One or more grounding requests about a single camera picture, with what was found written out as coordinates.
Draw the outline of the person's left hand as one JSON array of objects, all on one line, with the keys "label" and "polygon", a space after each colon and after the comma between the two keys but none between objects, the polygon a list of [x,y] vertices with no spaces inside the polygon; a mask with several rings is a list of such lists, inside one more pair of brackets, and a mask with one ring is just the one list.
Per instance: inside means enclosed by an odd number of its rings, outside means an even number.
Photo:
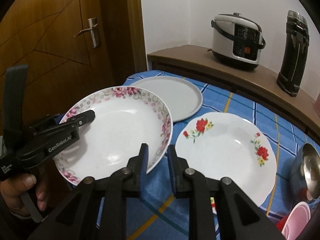
[{"label": "person's left hand", "polygon": [[9,210],[19,216],[27,217],[29,212],[24,206],[21,195],[36,187],[37,205],[40,211],[45,211],[48,203],[48,174],[44,167],[39,168],[39,176],[23,174],[16,178],[7,179],[1,182],[1,195]]}]

